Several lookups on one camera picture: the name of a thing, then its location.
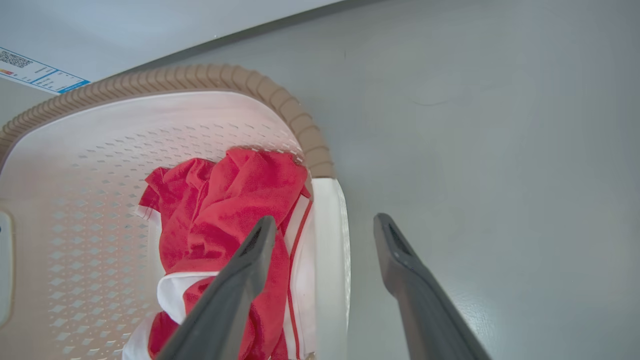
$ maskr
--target clothing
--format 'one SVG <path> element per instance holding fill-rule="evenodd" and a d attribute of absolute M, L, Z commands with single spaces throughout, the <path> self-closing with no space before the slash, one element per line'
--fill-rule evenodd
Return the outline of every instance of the clothing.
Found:
<path fill-rule="evenodd" d="M 159 254 L 166 275 L 157 294 L 164 311 L 136 329 L 123 359 L 141 359 L 130 357 L 141 356 L 141 347 L 155 358 L 265 215 L 276 220 L 275 246 L 238 358 L 295 359 L 314 351 L 314 222 L 306 178 L 306 168 L 290 154 L 246 149 L 229 150 L 218 164 L 192 159 L 153 171 L 138 214 L 161 227 Z"/>

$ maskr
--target laundry basket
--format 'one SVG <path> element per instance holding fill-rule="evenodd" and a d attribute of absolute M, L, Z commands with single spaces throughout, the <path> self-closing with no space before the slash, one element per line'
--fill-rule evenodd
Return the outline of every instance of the laundry basket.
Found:
<path fill-rule="evenodd" d="M 0 133 L 3 359 L 112 359 L 158 311 L 164 275 L 134 215 L 157 167 L 231 147 L 290 152 L 310 173 L 317 352 L 346 358 L 346 207 L 320 130 L 258 72 L 197 65 L 126 74 L 20 114 Z"/>

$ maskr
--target brown basket handle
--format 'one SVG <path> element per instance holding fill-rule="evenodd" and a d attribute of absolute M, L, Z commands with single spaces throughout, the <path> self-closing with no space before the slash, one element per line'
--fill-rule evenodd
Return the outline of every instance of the brown basket handle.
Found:
<path fill-rule="evenodd" d="M 312 177 L 335 177 L 329 148 L 311 115 L 283 87 L 259 72 L 231 65 L 190 65 L 132 72 L 56 96 L 13 118 L 0 131 L 0 159 L 25 133 L 87 108 L 141 95 L 181 90 L 226 89 L 269 106 L 289 126 L 305 153 Z"/>

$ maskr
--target red garment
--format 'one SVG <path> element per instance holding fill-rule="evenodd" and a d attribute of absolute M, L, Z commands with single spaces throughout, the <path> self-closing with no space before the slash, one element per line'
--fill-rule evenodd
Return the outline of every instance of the red garment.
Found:
<path fill-rule="evenodd" d="M 282 323 L 290 269 L 283 221 L 307 192 L 306 178 L 306 168 L 295 165 L 290 154 L 246 149 L 227 151 L 218 164 L 192 159 L 171 170 L 157 168 L 147 177 L 140 205 L 161 214 L 159 251 L 167 274 L 220 271 L 260 218 L 275 218 L 278 231 L 267 282 L 252 302 L 239 359 L 287 358 Z M 187 313 L 212 280 L 185 291 Z M 171 322 L 162 313 L 156 316 L 149 339 L 151 358 L 175 330 Z"/>

